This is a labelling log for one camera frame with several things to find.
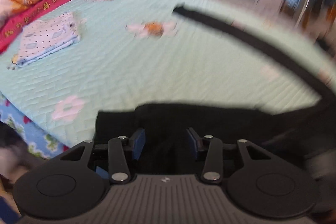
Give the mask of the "black garment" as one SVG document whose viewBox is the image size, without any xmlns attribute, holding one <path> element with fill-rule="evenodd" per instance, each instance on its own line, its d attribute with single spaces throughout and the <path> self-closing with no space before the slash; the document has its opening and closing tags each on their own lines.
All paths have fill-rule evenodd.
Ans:
<svg viewBox="0 0 336 224">
<path fill-rule="evenodd" d="M 318 100 L 316 103 L 278 114 L 267 103 L 295 100 L 298 93 L 289 90 L 290 82 L 274 80 L 266 87 L 263 74 L 248 65 L 241 72 L 232 63 L 224 64 L 221 55 L 218 77 L 194 76 L 187 92 L 203 88 L 217 96 L 213 103 L 197 101 L 156 101 L 134 109 L 99 111 L 96 118 L 94 160 L 101 169 L 108 168 L 107 142 L 113 137 L 130 137 L 143 128 L 146 142 L 134 165 L 137 173 L 187 173 L 200 168 L 187 148 L 187 129 L 213 135 L 223 142 L 227 153 L 236 149 L 236 141 L 247 139 L 299 167 L 313 177 L 335 175 L 335 92 L 321 78 L 307 71 L 278 48 L 224 21 L 197 10 L 177 6 L 173 13 L 185 18 L 202 31 L 214 31 L 221 40 L 233 39 L 233 45 L 259 51 L 278 64 L 292 80 L 298 80 Z"/>
</svg>

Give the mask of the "mint bee quilt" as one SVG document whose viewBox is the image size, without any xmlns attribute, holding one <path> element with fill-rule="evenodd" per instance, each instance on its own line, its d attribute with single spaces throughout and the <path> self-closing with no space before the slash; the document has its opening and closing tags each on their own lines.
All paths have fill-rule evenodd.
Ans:
<svg viewBox="0 0 336 224">
<path fill-rule="evenodd" d="M 100 110 L 125 110 L 156 101 L 215 102 L 217 96 L 196 88 L 194 76 L 218 77 L 220 56 L 238 71 L 251 65 L 266 87 L 290 82 L 295 100 L 270 101 L 278 114 L 316 103 L 318 98 L 278 64 L 245 46 L 233 45 L 212 30 L 197 29 L 173 9 L 184 5 L 258 36 L 335 87 L 335 63 L 305 36 L 248 10 L 214 0 L 72 0 L 45 14 L 48 20 L 72 11 L 81 19 L 80 41 L 17 69 L 8 69 L 18 51 L 16 39 L 1 55 L 1 94 L 22 114 L 57 139 L 73 146 L 93 137 Z"/>
</svg>

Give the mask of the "folded dotted white cloth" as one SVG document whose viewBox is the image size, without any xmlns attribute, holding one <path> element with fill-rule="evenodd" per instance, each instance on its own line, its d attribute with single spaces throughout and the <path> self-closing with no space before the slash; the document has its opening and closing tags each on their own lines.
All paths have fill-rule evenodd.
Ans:
<svg viewBox="0 0 336 224">
<path fill-rule="evenodd" d="M 67 11 L 48 20 L 36 20 L 23 28 L 18 51 L 8 69 L 34 63 L 80 41 L 81 19 Z"/>
</svg>

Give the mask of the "red patterned sheet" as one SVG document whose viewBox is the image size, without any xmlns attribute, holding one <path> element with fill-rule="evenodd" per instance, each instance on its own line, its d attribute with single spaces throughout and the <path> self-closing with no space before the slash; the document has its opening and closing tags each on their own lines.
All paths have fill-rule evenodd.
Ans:
<svg viewBox="0 0 336 224">
<path fill-rule="evenodd" d="M 41 0 L 26 11 L 10 17 L 1 28 L 1 52 L 7 50 L 9 45 L 22 32 L 24 26 L 69 1 L 71 0 Z"/>
</svg>

